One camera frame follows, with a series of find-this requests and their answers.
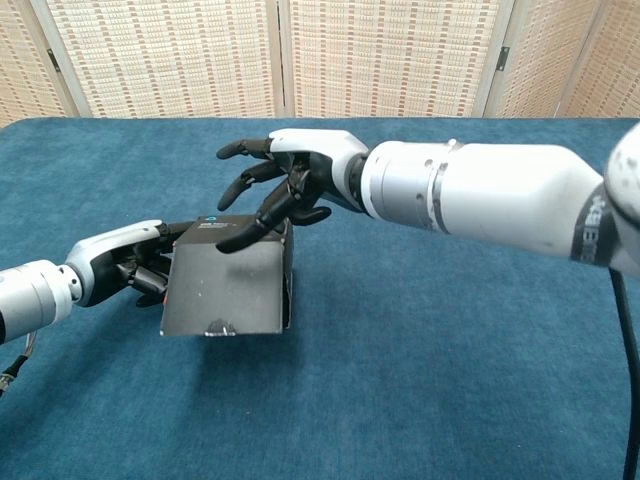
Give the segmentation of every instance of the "table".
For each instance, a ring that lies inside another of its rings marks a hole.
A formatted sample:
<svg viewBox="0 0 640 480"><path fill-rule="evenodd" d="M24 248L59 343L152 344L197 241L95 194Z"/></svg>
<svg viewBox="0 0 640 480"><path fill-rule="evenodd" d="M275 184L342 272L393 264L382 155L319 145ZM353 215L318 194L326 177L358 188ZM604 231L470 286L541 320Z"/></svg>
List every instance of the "table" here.
<svg viewBox="0 0 640 480"><path fill-rule="evenodd" d="M215 213L283 127L556 143L602 171L633 119L32 119L0 130L0 268ZM238 200L253 212L271 185ZM124 291L40 332L0 399L4 479L617 478L628 374L604 269L334 208L295 231L282 336L160 337ZM630 283L632 308L638 284ZM5 368L23 348L0 347Z"/></svg>

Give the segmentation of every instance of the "black robotic finger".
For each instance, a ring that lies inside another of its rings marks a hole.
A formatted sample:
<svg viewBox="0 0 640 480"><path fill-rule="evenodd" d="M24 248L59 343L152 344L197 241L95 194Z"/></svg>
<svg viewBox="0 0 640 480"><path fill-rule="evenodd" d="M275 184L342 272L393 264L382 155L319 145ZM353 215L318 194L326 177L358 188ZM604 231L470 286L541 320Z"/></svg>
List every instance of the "black robotic finger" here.
<svg viewBox="0 0 640 480"><path fill-rule="evenodd" d="M225 145L216 156L225 160L231 158L234 155L251 155L255 158L267 159L267 153L270 151L272 139L270 138L245 138L242 140L236 140L228 145Z"/></svg>
<svg viewBox="0 0 640 480"><path fill-rule="evenodd" d="M260 241L260 239L267 233L269 233L269 230L260 225L257 222L257 219L254 219L252 223L244 227L232 237L218 242L216 244L216 248L222 253L237 252Z"/></svg>
<svg viewBox="0 0 640 480"><path fill-rule="evenodd" d="M162 255L156 255L148 259L144 266L161 275L169 275L171 271L171 259Z"/></svg>
<svg viewBox="0 0 640 480"><path fill-rule="evenodd" d="M331 215L331 209L329 207L316 207L311 209L297 209L290 215L289 219L293 225L306 227L315 223L321 222L325 218Z"/></svg>
<svg viewBox="0 0 640 480"><path fill-rule="evenodd" d="M218 210L224 211L229 208L240 194L251 188L251 185L254 183L266 182L284 173L285 172L273 162L263 162L247 168L222 194L222 197L220 197L218 201Z"/></svg>
<svg viewBox="0 0 640 480"><path fill-rule="evenodd" d="M216 244L222 253L233 253L242 250L264 237L281 224L300 206L301 198L289 185L289 179L283 180L262 203L251 223L232 237Z"/></svg>
<svg viewBox="0 0 640 480"><path fill-rule="evenodd" d="M129 284L139 292L146 295L152 295L158 298L164 298L167 292L167 278L148 268L139 266L136 268L129 280Z"/></svg>

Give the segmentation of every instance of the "woven screen panel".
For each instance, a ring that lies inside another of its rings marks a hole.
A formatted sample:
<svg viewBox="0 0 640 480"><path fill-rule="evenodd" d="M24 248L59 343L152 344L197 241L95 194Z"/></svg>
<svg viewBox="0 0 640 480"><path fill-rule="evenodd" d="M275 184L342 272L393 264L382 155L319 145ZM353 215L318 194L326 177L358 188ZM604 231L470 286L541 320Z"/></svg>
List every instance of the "woven screen panel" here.
<svg viewBox="0 0 640 480"><path fill-rule="evenodd" d="M64 116L16 3L0 0L0 127L29 117Z"/></svg>
<svg viewBox="0 0 640 480"><path fill-rule="evenodd" d="M598 0L533 0L511 45L497 117L553 117Z"/></svg>
<svg viewBox="0 0 640 480"><path fill-rule="evenodd" d="M288 0L297 116L468 116L498 0Z"/></svg>
<svg viewBox="0 0 640 480"><path fill-rule="evenodd" d="M264 0L47 3L95 116L274 116Z"/></svg>
<svg viewBox="0 0 640 480"><path fill-rule="evenodd" d="M640 2L614 0L603 15L563 115L640 116Z"/></svg>

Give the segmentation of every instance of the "screen hinge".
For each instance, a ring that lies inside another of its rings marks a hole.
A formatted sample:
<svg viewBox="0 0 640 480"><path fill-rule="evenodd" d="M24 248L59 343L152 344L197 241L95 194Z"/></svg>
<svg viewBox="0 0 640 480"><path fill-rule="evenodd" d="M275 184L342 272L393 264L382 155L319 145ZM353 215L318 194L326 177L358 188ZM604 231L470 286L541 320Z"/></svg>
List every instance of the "screen hinge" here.
<svg viewBox="0 0 640 480"><path fill-rule="evenodd" d="M53 50L47 48L47 54L49 55L49 60L51 60L51 63L53 64L53 68L56 69L56 72L60 73L60 65L58 65L58 60L56 60Z"/></svg>
<svg viewBox="0 0 640 480"><path fill-rule="evenodd" d="M509 47L502 47L500 49L500 56L498 57L498 64L496 65L496 70L500 72L504 71L504 66L507 63L508 57L509 57Z"/></svg>

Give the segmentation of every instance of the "blue tablecloth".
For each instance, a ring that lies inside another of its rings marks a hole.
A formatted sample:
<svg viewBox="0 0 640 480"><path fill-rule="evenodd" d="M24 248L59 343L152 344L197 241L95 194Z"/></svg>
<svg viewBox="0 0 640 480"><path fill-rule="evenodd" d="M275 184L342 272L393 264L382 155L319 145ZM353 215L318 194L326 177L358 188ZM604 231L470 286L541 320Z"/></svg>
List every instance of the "blue tablecloth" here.
<svg viewBox="0 0 640 480"><path fill-rule="evenodd" d="M37 119L0 130L0 268L139 220L215 213L286 127L556 143L599 171L634 120ZM232 212L253 212L271 185ZM618 478L628 374L604 269L334 208L295 231L282 336L159 336L134 291L40 332L0 399L0 477ZM638 284L630 284L638 307ZM4 368L23 348L0 346Z"/></svg>

